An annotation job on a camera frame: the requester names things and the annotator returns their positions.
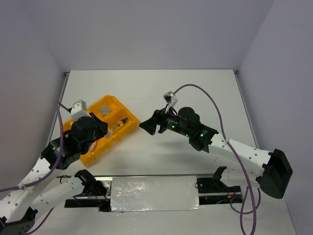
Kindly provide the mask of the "yellow compartment bin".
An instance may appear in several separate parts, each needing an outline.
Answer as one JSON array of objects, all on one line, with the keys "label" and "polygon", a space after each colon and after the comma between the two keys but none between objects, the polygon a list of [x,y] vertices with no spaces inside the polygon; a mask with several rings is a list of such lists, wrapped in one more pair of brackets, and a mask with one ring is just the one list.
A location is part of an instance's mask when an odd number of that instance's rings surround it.
[{"label": "yellow compartment bin", "polygon": [[106,95],[87,106],[79,100],[70,108],[63,123],[64,140],[80,151],[80,161],[88,166],[134,131],[140,121],[115,96]]}]

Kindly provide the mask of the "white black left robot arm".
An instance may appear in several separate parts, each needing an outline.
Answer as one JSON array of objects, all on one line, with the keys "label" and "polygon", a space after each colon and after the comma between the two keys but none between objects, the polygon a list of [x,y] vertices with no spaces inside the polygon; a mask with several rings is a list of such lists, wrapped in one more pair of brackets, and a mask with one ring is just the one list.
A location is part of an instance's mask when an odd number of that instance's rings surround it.
[{"label": "white black left robot arm", "polygon": [[91,145],[108,132],[108,124],[93,113],[78,118],[70,130],[61,131],[41,152],[31,171],[9,194],[0,201],[0,233],[27,235],[36,220],[62,202],[83,194],[105,195],[106,187],[86,169],[77,171],[67,181],[45,191],[45,188],[62,174]]}]

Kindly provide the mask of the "silver foil covered panel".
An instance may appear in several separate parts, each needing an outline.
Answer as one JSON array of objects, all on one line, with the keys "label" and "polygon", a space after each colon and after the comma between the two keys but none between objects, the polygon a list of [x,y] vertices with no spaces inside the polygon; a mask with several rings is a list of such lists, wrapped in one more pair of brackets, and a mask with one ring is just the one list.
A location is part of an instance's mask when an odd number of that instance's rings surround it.
[{"label": "silver foil covered panel", "polygon": [[200,208],[195,176],[115,177],[113,212],[191,211]]}]

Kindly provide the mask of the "orange highlighter pen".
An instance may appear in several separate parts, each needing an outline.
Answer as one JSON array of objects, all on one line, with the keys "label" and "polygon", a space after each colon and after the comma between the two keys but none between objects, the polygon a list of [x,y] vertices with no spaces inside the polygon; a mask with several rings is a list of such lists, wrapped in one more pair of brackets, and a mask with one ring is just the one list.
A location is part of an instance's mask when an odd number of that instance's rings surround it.
[{"label": "orange highlighter pen", "polygon": [[96,142],[92,143],[90,148],[89,148],[89,151],[93,151],[95,146],[96,146]]}]

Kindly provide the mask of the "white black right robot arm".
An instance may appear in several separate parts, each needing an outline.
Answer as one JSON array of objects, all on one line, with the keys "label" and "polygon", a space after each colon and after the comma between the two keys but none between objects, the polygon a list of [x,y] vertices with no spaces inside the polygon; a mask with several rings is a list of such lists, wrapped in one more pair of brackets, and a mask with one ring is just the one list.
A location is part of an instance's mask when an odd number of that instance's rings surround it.
[{"label": "white black right robot arm", "polygon": [[155,110],[152,117],[139,124],[150,135],[173,131],[188,138],[197,151],[216,154],[235,160],[252,171],[256,187],[272,198],[282,199],[293,174],[282,150],[267,151],[228,139],[200,121],[191,107],[183,107],[175,114],[165,109]]}]

